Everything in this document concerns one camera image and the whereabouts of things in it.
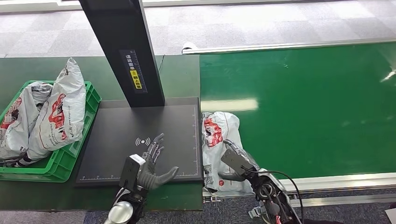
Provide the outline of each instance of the metal bracket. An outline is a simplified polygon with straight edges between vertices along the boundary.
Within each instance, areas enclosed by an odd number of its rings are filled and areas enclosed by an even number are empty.
[[[221,199],[217,196],[204,196],[204,204],[207,202],[221,202]]]

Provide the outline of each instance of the white plastic bag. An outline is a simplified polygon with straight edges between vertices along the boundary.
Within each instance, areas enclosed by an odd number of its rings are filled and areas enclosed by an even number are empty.
[[[243,182],[228,181],[219,178],[218,172],[233,172],[220,159],[226,151],[223,140],[229,139],[242,148],[239,136],[239,119],[227,112],[203,113],[202,146],[205,186],[219,191],[239,191],[252,193],[248,180]]]
[[[80,68],[69,58],[54,82],[51,96],[42,106],[29,137],[27,156],[17,166],[26,166],[47,157],[82,138],[86,89]]]
[[[42,104],[51,94],[52,85],[34,82],[24,88],[8,109],[0,124],[0,159],[22,157],[28,150],[29,135]]]

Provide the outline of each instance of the gray tile floor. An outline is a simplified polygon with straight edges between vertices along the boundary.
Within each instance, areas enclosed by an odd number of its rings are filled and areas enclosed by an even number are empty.
[[[157,55],[200,48],[396,38],[396,0],[146,8]],[[0,57],[101,56],[82,11],[0,15]]]

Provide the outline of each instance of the sticker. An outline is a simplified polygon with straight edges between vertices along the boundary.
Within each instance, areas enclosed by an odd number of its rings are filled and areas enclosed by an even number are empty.
[[[120,53],[124,67],[133,82],[135,93],[148,93],[135,51],[120,50]]]
[[[135,88],[141,90],[141,82],[140,82],[139,76],[137,74],[137,71],[136,70],[130,70],[130,72],[131,72],[132,80],[133,80],[133,82],[135,84]]]
[[[221,128],[208,118],[204,121],[206,140],[208,141],[208,146],[213,147],[220,142],[223,142],[223,136],[221,134]]]

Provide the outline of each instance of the black cable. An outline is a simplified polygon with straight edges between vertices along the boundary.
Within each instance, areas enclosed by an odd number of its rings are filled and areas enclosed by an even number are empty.
[[[298,195],[298,199],[300,201],[300,208],[301,208],[301,223],[304,224],[304,207],[303,207],[303,200],[301,200],[301,195],[300,195],[300,191],[298,190],[298,187],[296,185],[296,183],[294,183],[294,180],[289,177],[287,174],[285,174],[284,172],[281,171],[274,171],[274,170],[267,170],[267,171],[253,171],[250,170],[244,166],[241,166],[242,169],[249,171],[251,173],[255,173],[255,174],[282,174],[283,176],[287,177],[287,179],[289,179],[291,181],[291,183],[294,185],[294,187],[296,188],[297,191],[297,195]]]
[[[276,193],[275,187],[274,187],[274,192],[275,192],[275,195],[276,195],[276,200],[277,200],[278,203],[279,203],[279,207],[281,207],[281,211],[282,211],[282,213],[283,213],[283,216],[284,216],[285,220],[288,220],[288,217],[287,217],[287,215],[286,215],[286,212],[285,212],[285,210],[283,209],[281,200],[279,200],[279,195]]]

